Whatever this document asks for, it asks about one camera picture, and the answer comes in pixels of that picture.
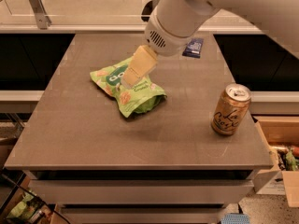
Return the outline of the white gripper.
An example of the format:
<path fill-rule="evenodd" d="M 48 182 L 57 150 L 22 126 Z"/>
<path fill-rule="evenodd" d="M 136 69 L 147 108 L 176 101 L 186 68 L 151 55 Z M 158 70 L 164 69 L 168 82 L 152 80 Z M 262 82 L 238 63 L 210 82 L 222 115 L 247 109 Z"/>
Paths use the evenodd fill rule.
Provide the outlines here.
<path fill-rule="evenodd" d="M 195 33 L 195 13 L 192 11 L 170 11 L 156 7 L 145 30 L 149 45 L 142 45 L 129 62 L 121 84 L 131 89 L 157 64 L 157 54 L 171 56 L 185 47 Z"/>

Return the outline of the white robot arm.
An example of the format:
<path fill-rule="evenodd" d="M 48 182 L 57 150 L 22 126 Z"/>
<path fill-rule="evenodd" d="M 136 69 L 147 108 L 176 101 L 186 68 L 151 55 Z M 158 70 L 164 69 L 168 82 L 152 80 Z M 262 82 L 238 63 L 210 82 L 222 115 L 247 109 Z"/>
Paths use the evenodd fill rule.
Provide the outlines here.
<path fill-rule="evenodd" d="M 294 56 L 299 55 L 299 0 L 159 0 L 121 84 L 130 89 L 157 65 L 157 57 L 186 47 L 200 26 L 219 10 L 253 23 Z"/>

